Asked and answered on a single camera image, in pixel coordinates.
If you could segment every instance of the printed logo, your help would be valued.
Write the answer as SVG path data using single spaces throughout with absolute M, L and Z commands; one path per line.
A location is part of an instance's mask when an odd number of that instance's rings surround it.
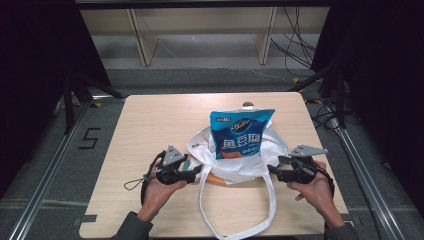
M 250 119 L 249 118 L 243 118 L 235 122 L 233 125 L 231 125 L 231 130 L 233 132 L 243 132 L 246 130 L 247 127 L 250 125 Z

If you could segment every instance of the sleeve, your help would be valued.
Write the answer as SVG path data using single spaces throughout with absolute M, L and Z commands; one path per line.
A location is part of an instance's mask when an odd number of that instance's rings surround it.
M 359 240 L 358 234 L 350 223 L 346 223 L 339 228 L 327 230 L 327 236 L 330 240 Z
M 144 222 L 134 212 L 128 213 L 121 227 L 111 240 L 145 240 L 153 224 Z

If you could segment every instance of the gray floor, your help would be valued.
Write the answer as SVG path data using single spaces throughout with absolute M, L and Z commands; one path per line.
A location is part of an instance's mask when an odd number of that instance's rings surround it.
M 275 37 L 282 47 L 286 47 L 284 39 L 284 36 Z M 313 45 L 318 36 L 305 36 L 305 39 Z M 96 37 L 95 42 L 112 85 L 126 94 L 286 91 L 296 78 L 285 70 L 286 58 L 275 46 L 271 46 L 267 64 L 259 65 L 253 37 L 249 35 L 166 36 L 161 38 L 150 67 L 141 66 L 135 41 L 130 37 Z M 302 54 L 300 49 L 293 51 L 297 55 Z M 287 67 L 292 72 L 312 74 L 312 71 L 288 58 Z M 305 89 L 305 99 L 317 98 L 319 84 L 317 82 Z M 92 92 L 94 95 L 104 94 L 97 90 Z M 123 104 L 119 101 L 103 102 L 87 110 L 26 239 L 81 239 L 79 220 L 90 200 Z M 307 104 L 311 116 L 315 116 L 321 107 L 319 104 Z M 424 239 L 423 219 L 396 177 L 381 166 L 384 158 L 366 128 L 360 124 L 360 118 L 351 115 L 347 120 L 348 132 L 406 239 Z M 2 199 L 0 239 L 7 238 L 32 196 L 63 138 L 64 124 L 64 111 L 61 109 L 52 117 L 32 159 L 23 166 Z M 94 149 L 84 150 L 81 147 L 91 144 L 83 141 L 89 128 L 98 129 L 90 131 L 89 135 L 98 138 L 98 141 Z M 361 239 L 378 239 L 365 198 L 337 135 L 324 127 L 317 128 L 317 133 L 330 152 L 327 157 L 356 231 Z M 378 225 L 382 239 L 389 239 L 381 223 Z M 296 237 L 322 239 L 322 236 Z

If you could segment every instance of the wooden table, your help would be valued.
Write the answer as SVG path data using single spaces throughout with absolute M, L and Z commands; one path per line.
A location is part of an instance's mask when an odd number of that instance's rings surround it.
M 97 215 L 95 222 L 81 225 L 83 238 L 114 235 L 129 211 L 138 212 L 140 186 L 132 191 L 124 183 L 141 178 L 154 157 L 169 144 L 188 153 L 186 144 L 209 126 L 213 110 L 233 110 L 243 102 L 276 110 L 271 128 L 276 130 L 289 149 L 298 144 L 322 147 L 303 99 L 298 93 L 219 93 L 139 95 L 126 100 L 109 150 L 93 191 L 86 215 Z M 325 155 L 316 160 L 327 162 Z M 277 213 L 262 236 L 323 233 L 324 221 L 305 200 L 272 176 L 277 195 Z M 151 237 L 212 236 L 198 207 L 199 184 L 177 191 L 154 219 Z M 337 188 L 335 203 L 341 213 L 346 205 Z M 268 193 L 262 179 L 222 187 L 206 184 L 203 207 L 208 219 L 221 235 L 250 228 L 268 214 Z

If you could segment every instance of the cable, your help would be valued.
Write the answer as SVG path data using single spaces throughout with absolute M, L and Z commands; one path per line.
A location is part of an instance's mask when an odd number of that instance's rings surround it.
M 176 55 L 176 54 L 174 54 L 171 50 L 169 50 L 163 43 L 162 43 L 162 41 L 161 40 L 158 40 L 158 43 L 159 43 L 159 45 L 161 45 L 164 49 L 165 49 L 165 51 L 167 51 L 169 54 L 171 54 L 173 57 L 175 57 L 175 58 L 178 58 L 178 56 Z M 184 64 L 184 63 L 181 63 L 180 62 L 180 64 L 181 65 L 183 65 L 183 66 L 185 66 L 185 67 L 188 67 L 188 68 L 195 68 L 195 69 L 197 69 L 197 68 L 199 68 L 199 69 L 210 69 L 210 70 L 218 70 L 218 69 L 227 69 L 227 70 L 233 70 L 233 71 L 241 71 L 241 72 L 250 72 L 250 73 L 254 73 L 254 74 L 256 74 L 256 75 L 258 75 L 258 76 L 261 76 L 261 77 L 267 77 L 267 78 L 275 78 L 275 79 L 280 79 L 280 80 L 283 80 L 284 82 L 286 82 L 286 83 L 288 83 L 288 84 L 290 84 L 290 85 L 295 85 L 294 83 L 293 83 L 293 81 L 290 81 L 290 80 L 287 80 L 287 79 L 285 79 L 285 78 L 282 78 L 282 77 L 277 77 L 277 76 L 272 76 L 272 75 L 266 75 L 266 74 L 262 74 L 262 73 L 258 73 L 258 72 L 255 72 L 255 71 L 253 71 L 253 70 L 249 70 L 249 69 L 239 69 L 239 68 L 210 68 L 210 67 L 203 67 L 203 66 L 196 66 L 196 65 L 194 65 L 194 66 L 189 66 L 189 65 L 186 65 L 186 64 Z
M 290 70 L 289 70 L 289 68 L 288 68 L 288 66 L 287 66 L 287 56 L 289 56 L 289 57 L 291 57 L 291 58 L 293 58 L 294 60 L 296 60 L 297 62 L 299 62 L 299 63 L 301 63 L 303 66 L 305 66 L 306 68 L 308 68 L 308 69 L 310 69 L 311 68 L 311 63 L 310 63 L 310 61 L 309 61 L 309 59 L 312 61 L 312 57 L 311 57 L 311 55 L 309 54 L 309 51 L 308 51 L 308 47 L 311 47 L 309 44 L 307 44 L 307 43 L 305 43 L 305 41 L 302 39 L 302 37 L 300 36 L 300 25 L 299 25 L 299 8 L 298 7 L 296 7 L 296 23 L 295 24 L 293 24 L 293 21 L 292 21 L 292 19 L 290 18 L 290 16 L 289 16 L 289 14 L 287 13 L 287 9 L 284 7 L 283 8 L 284 9 L 284 12 L 285 12 L 285 14 L 286 14 L 286 16 L 287 16 L 287 19 L 289 20 L 289 22 L 290 22 L 290 25 L 291 25 L 291 27 L 292 27 L 292 29 L 293 29 L 293 33 L 292 33 L 292 36 L 289 38 L 287 35 L 285 35 L 284 34 L 284 36 L 286 37 L 286 38 L 288 38 L 290 41 L 289 41 L 289 44 L 288 44 L 288 46 L 287 46 L 287 49 L 283 49 L 282 47 L 280 47 L 280 46 L 278 46 L 278 44 L 276 44 L 273 40 L 273 43 L 280 49 L 280 51 L 282 51 L 283 53 L 285 53 L 286 55 L 284 56 L 284 65 L 285 65 L 285 68 L 286 68 L 286 70 L 290 73 L 290 74 L 292 74 L 292 75 L 294 75 L 294 76 L 299 76 L 299 77 L 311 77 L 311 76 L 305 76 L 305 75 L 300 75 L 300 74 L 296 74 L 296 73 L 293 73 L 293 72 L 291 72 Z M 297 38 L 299 39 L 299 42 L 296 42 L 293 38 L 294 38 L 294 36 L 297 36 Z M 304 56 L 305 56 L 305 59 L 306 60 L 303 60 L 303 59 L 301 59 L 300 57 L 298 57 L 298 56 L 295 56 L 294 54 L 292 54 L 292 53 L 290 53 L 289 52 L 289 49 L 290 49 L 290 46 L 291 46 L 291 43 L 296 43 L 296 44 L 299 44 L 300 46 L 301 46 L 301 48 L 302 48 L 302 51 L 303 51 L 303 54 L 304 54 Z

